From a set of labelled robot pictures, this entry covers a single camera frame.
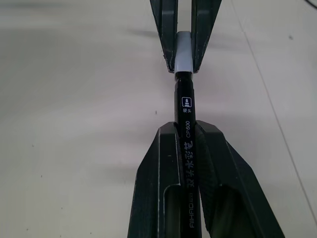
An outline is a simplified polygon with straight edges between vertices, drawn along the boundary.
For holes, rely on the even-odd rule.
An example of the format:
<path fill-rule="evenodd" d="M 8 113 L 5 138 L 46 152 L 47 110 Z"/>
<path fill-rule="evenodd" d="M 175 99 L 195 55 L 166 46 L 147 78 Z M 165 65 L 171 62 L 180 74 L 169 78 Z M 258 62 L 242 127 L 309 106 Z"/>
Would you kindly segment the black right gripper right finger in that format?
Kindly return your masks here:
<path fill-rule="evenodd" d="M 198 184 L 211 238 L 283 238 L 285 235 L 248 163 L 215 126 L 197 121 Z"/>

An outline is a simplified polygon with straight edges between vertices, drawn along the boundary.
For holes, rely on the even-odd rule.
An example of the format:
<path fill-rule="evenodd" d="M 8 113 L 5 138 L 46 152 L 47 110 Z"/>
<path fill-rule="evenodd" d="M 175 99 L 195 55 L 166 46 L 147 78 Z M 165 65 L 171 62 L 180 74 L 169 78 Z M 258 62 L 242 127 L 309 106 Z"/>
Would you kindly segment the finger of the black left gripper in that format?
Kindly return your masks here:
<path fill-rule="evenodd" d="M 191 12 L 191 43 L 193 72 L 202 64 L 211 32 L 220 8 L 220 0 L 193 0 Z"/>
<path fill-rule="evenodd" d="M 177 0 L 150 0 L 163 56 L 169 72 L 174 72 L 177 35 Z"/>

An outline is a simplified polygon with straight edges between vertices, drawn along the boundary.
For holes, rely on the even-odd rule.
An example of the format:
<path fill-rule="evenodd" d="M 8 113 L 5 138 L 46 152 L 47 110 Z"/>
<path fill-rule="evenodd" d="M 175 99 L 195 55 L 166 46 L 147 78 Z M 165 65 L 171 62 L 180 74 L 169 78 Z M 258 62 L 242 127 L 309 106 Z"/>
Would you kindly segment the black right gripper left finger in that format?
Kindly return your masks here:
<path fill-rule="evenodd" d="M 129 238 L 183 238 L 185 187 L 174 122 L 161 126 L 135 179 Z"/>

